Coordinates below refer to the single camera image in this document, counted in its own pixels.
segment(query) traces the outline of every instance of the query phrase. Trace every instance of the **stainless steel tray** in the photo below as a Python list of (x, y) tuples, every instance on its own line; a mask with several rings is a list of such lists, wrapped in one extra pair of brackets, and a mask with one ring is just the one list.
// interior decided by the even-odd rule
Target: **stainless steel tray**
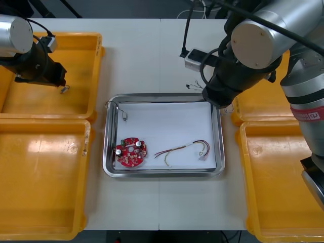
[(204, 102), (201, 94), (194, 93), (154, 93), (154, 94), (122, 94), (107, 103), (102, 166), (111, 177), (210, 177), (220, 175), (225, 168), (222, 126), (219, 110), (211, 105), (213, 138), (215, 147), (216, 168), (213, 169), (182, 169), (182, 170), (116, 170), (114, 168), (116, 147), (118, 104), (122, 103), (185, 103)]

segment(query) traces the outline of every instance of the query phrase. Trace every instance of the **circuit board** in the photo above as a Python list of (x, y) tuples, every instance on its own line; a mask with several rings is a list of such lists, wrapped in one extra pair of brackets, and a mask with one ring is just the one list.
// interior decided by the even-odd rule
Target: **circuit board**
[(147, 155), (146, 144), (138, 138), (126, 138), (116, 146), (116, 159), (123, 166), (133, 168), (139, 166)]

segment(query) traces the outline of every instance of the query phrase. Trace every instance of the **white table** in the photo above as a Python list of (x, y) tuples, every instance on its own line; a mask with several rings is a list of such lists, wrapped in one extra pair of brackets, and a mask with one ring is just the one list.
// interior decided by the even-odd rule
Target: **white table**
[[(105, 102), (119, 93), (188, 92), (199, 74), (179, 56), (185, 20), (37, 19), (51, 31), (99, 32), (102, 60), (96, 139), (88, 176), (86, 229), (242, 230), (247, 209), (237, 130), (222, 117), (226, 168), (216, 178), (113, 179), (102, 169)], [(192, 20), (187, 49), (209, 51), (225, 36), (223, 20)]]

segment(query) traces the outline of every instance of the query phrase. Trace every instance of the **yellow bin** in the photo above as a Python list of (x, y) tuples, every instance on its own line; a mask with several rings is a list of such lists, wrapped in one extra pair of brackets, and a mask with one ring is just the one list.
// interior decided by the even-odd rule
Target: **yellow bin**
[(261, 242), (323, 242), (324, 211), (302, 179), (309, 150), (297, 121), (246, 122), (240, 145), (247, 228)]
[(281, 65), (276, 70), (275, 83), (261, 80), (235, 98), (232, 121), (236, 126), (257, 120), (295, 120), (280, 86), (280, 81), (287, 74), (289, 54), (288, 51), (283, 55)]
[(70, 240), (85, 226), (86, 120), (0, 119), (0, 240)]
[(65, 79), (70, 89), (14, 82), (15, 75), (0, 67), (1, 118), (96, 118), (98, 79), (104, 49), (98, 33), (55, 33), (57, 50), (50, 54), (67, 70)]

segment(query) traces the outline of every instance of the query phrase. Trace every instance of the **red label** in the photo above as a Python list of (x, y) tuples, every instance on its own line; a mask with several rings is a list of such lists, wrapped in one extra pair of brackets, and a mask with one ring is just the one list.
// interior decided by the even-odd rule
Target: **red label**
[(294, 117), (300, 122), (315, 122), (318, 120), (324, 120), (324, 106), (307, 109), (307, 110), (297, 110), (291, 108)]

